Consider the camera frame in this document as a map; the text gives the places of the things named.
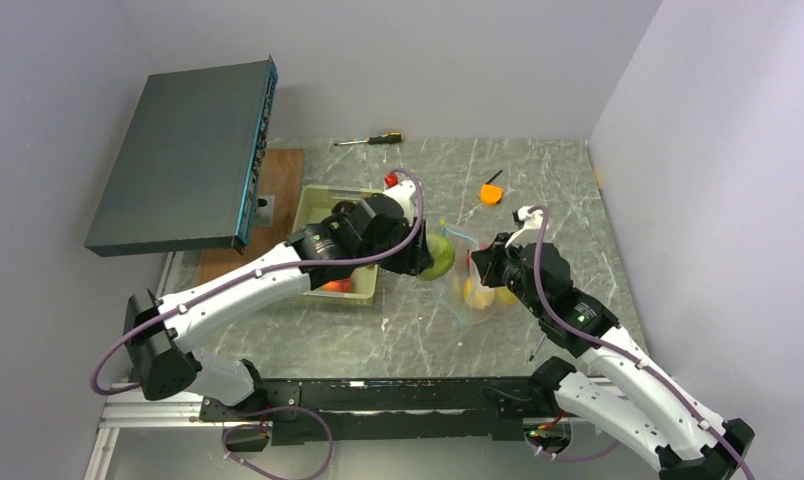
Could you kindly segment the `yellow pepper slice toy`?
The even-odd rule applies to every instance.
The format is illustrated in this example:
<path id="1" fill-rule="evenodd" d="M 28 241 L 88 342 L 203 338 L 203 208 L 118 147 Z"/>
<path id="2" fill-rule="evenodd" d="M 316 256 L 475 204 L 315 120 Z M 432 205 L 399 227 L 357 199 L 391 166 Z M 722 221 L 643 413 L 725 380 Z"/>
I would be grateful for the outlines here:
<path id="1" fill-rule="evenodd" d="M 507 287 L 494 289 L 495 303 L 499 306 L 511 306 L 517 303 L 517 297 Z"/>

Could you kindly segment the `clear zip top bag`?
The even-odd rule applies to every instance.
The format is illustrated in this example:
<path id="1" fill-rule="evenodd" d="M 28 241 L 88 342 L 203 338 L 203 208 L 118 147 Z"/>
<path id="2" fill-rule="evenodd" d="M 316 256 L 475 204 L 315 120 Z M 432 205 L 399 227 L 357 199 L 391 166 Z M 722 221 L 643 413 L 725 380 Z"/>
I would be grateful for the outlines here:
<path id="1" fill-rule="evenodd" d="M 454 248 L 451 270 L 442 278 L 441 302 L 457 317 L 462 327 L 501 320 L 519 307 L 517 298 L 505 287 L 490 288 L 482 283 L 482 274 L 471 254 L 490 245 L 478 230 L 441 221 L 440 234 Z"/>

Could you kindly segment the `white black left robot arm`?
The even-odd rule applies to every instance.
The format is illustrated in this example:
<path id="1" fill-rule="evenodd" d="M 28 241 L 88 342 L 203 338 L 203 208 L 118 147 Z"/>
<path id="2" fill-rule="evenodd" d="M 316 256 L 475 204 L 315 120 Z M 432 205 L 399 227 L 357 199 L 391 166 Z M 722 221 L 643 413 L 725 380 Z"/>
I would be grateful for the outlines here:
<path id="1" fill-rule="evenodd" d="M 260 375 L 247 360 L 203 350 L 203 338 L 244 315 L 300 296 L 374 264 L 416 276 L 428 252 L 423 194 L 412 181 L 374 194 L 308 224 L 260 258 L 198 287 L 151 297 L 129 316 L 125 346 L 150 401 L 181 392 L 212 397 L 242 420 L 265 406 Z"/>

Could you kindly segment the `yellow lemon toy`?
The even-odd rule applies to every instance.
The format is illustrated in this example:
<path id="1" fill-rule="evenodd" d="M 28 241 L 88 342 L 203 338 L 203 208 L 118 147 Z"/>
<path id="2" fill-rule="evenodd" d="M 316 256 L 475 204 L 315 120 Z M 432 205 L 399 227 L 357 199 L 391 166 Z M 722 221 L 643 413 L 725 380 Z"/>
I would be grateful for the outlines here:
<path id="1" fill-rule="evenodd" d="M 478 280 L 468 277 L 462 285 L 462 300 L 464 305 L 474 310 L 489 308 L 493 302 L 494 290 L 484 287 Z"/>

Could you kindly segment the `peach toy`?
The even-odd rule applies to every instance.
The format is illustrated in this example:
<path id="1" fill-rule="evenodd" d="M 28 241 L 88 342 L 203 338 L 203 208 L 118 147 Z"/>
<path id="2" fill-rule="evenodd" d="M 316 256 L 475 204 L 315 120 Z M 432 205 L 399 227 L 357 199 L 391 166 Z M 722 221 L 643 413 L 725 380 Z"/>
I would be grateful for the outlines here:
<path id="1" fill-rule="evenodd" d="M 351 293 L 353 291 L 353 280 L 351 277 L 333 280 L 320 287 L 321 291 L 332 293 Z"/>

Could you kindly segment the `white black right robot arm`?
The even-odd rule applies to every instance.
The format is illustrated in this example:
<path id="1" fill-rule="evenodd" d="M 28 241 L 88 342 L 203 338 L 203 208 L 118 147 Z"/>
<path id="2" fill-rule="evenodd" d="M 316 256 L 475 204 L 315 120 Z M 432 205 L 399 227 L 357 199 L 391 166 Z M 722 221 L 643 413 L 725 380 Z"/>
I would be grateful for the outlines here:
<path id="1" fill-rule="evenodd" d="M 617 317 L 575 287 L 570 266 L 549 243 L 511 246 L 500 234 L 471 261 L 487 287 L 504 287 L 542 332 L 618 388 L 598 386 L 570 362 L 552 357 L 529 377 L 535 411 L 580 416 L 644 459 L 662 479 L 754 476 L 745 455 L 755 434 L 686 393 L 649 358 Z"/>

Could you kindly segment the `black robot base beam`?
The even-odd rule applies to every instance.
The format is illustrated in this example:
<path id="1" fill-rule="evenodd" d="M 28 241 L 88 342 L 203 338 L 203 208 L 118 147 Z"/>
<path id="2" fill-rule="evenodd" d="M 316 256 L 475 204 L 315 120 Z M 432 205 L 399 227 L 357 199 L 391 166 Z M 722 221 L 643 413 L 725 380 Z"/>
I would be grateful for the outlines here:
<path id="1" fill-rule="evenodd" d="M 327 439 L 520 441 L 560 411 L 551 394 L 523 376 L 267 379 L 259 398 L 244 406 L 204 398 L 199 418 L 261 423 L 272 445 L 295 446 Z"/>

